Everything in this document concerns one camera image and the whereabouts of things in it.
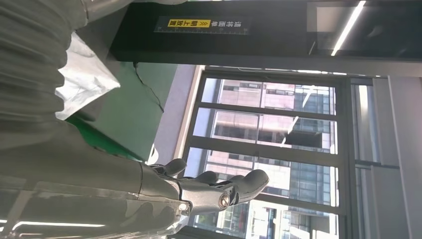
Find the screw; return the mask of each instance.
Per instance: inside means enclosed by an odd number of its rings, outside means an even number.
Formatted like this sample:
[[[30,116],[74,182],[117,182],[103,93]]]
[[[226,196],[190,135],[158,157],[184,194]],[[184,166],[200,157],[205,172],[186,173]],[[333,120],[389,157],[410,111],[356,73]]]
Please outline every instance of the screw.
[[[223,195],[220,197],[220,200],[219,200],[219,202],[218,202],[218,204],[219,204],[219,206],[220,206],[221,208],[227,208],[227,207],[228,207],[228,205],[229,205],[229,203],[230,203],[230,198],[228,197],[228,195],[227,195],[227,194],[223,194]]]

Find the cable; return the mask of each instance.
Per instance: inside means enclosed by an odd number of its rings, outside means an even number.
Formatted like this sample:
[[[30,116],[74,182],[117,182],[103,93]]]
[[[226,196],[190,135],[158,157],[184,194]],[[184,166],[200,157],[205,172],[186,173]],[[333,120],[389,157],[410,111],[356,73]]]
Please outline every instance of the cable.
[[[155,94],[154,90],[153,90],[151,87],[149,87],[149,85],[145,84],[145,82],[144,82],[144,81],[142,80],[142,78],[139,76],[139,74],[138,74],[138,62],[134,62],[134,63],[133,63],[133,67],[135,68],[135,73],[136,73],[136,75],[137,75],[138,79],[140,80],[140,82],[141,82],[144,86],[146,86],[147,88],[149,88],[149,89],[151,90],[151,92],[154,94],[155,98],[157,98],[157,101],[158,101],[158,106],[160,107],[161,112],[163,112],[163,113],[164,113],[164,108],[161,106],[161,101],[160,101],[160,98],[158,98],[158,96]]]

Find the glass facade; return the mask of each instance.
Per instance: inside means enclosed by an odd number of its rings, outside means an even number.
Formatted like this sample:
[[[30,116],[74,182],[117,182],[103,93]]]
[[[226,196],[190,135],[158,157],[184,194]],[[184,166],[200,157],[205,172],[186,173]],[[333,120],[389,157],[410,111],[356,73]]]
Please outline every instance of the glass facade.
[[[208,78],[201,101],[336,115],[334,88],[314,85]],[[331,120],[199,108],[193,135],[318,153],[338,153],[337,124]],[[211,170],[218,173],[220,181],[234,175],[246,175],[253,169],[262,169],[270,177],[264,194],[338,206],[338,170],[335,167],[200,148],[190,149],[188,165],[185,176],[196,176]],[[338,235],[337,217],[315,210],[280,207],[252,201],[224,212],[197,216],[191,225],[254,239],[305,239],[313,238],[311,236],[317,232],[334,238]],[[321,228],[313,228],[311,221],[318,221]]]

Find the green surface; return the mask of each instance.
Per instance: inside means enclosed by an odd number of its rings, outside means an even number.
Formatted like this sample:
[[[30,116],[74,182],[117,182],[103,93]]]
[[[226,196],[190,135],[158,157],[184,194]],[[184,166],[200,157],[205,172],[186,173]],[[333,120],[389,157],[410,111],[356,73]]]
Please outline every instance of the green surface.
[[[163,107],[176,69],[177,64],[138,64],[139,75],[154,90]],[[87,124],[118,143],[118,148],[126,149],[121,154],[147,160],[162,112],[157,99],[142,85],[134,70],[131,62],[121,62],[116,75],[121,87],[107,93],[100,116]]]
[[[129,152],[126,148],[123,148],[113,140],[109,139],[107,136],[87,124],[82,119],[78,118],[77,115],[70,116],[66,119],[66,121],[78,128],[87,144],[100,147],[110,154],[119,154],[128,159],[136,161],[139,160],[136,155]]]

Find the robotic hand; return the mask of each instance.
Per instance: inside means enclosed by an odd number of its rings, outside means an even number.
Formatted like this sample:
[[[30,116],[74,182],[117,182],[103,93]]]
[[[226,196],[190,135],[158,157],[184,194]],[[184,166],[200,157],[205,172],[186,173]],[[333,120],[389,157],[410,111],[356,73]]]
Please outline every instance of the robotic hand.
[[[170,183],[178,192],[179,199],[189,202],[191,215],[225,210],[229,206],[254,199],[267,185],[269,179],[262,170],[253,170],[246,176],[237,175],[217,183],[217,175],[212,171],[196,178],[175,179],[171,176],[185,169],[182,159],[175,159],[167,165],[150,165],[162,179]]]

